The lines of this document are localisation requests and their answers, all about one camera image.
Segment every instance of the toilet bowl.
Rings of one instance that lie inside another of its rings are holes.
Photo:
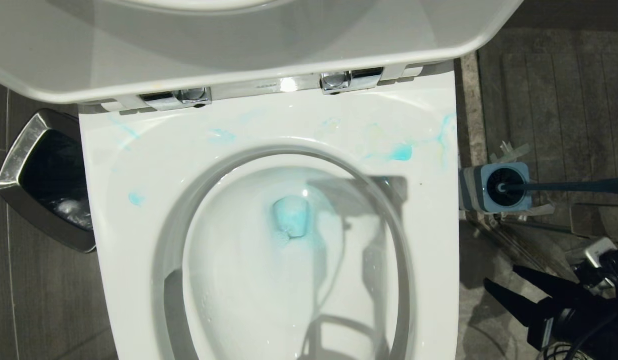
[[[452,357],[455,109],[447,71],[337,96],[81,114],[120,358]],[[290,235],[279,218],[298,207],[279,202],[293,197],[308,210]]]

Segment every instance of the toilet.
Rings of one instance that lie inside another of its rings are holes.
[[[80,105],[119,358],[454,359],[453,59],[520,3],[1,2],[0,83]]]

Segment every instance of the chrome hinge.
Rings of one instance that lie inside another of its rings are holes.
[[[212,102],[210,87],[149,93],[140,95],[140,98],[149,105],[149,107],[159,112],[203,107],[204,105],[210,105]]]
[[[320,74],[320,88],[325,95],[373,89],[383,75],[382,67],[364,70],[324,72]]]

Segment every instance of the cable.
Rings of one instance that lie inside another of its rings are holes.
[[[574,360],[574,358],[576,357],[576,354],[578,354],[578,351],[581,350],[581,348],[587,342],[587,340],[589,340],[590,337],[593,337],[597,332],[602,330],[602,328],[604,328],[605,326],[609,325],[612,321],[614,321],[614,319],[616,319],[616,316],[618,316],[617,312],[614,312],[611,315],[607,315],[594,328],[592,328],[590,331],[585,333],[581,338],[579,338],[578,341],[575,342],[574,346],[569,350],[569,353],[567,353],[567,357],[565,357],[564,360]]]
[[[343,262],[345,260],[345,252],[347,251],[347,239],[343,238],[342,240],[342,251],[340,253],[340,256],[338,258],[338,265],[336,265],[336,271],[333,274],[333,279],[331,280],[331,285],[329,286],[329,289],[327,290],[327,293],[324,295],[322,301],[320,301],[320,303],[318,304],[317,308],[316,308],[316,314],[318,314],[320,312],[320,310],[323,309],[323,306],[325,306],[325,303],[327,303],[327,300],[329,299],[329,296],[331,296],[332,291],[334,291],[334,287],[336,286],[336,281],[338,280],[338,276],[341,274],[341,269],[343,268]]]
[[[544,348],[542,348],[542,350],[540,350],[540,353],[538,353],[538,356],[535,358],[535,360],[547,360],[550,359],[551,356],[553,356],[553,353],[556,353],[556,351],[558,351],[558,349],[560,348],[570,348],[572,347],[571,344],[567,343],[567,342],[554,342],[553,344],[549,344],[547,346],[545,346]],[[552,350],[553,353],[551,355],[549,355],[549,350]]]
[[[558,351],[558,352],[554,352],[551,355],[549,355],[549,357],[546,357],[546,360],[555,360],[558,358],[558,355],[563,355],[563,354],[567,354],[569,353],[569,350],[563,350],[563,351]]]

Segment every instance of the toilet brush handle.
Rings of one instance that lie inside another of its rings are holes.
[[[618,194],[618,178],[593,182],[556,182],[553,184],[504,184],[504,191],[597,192]]]

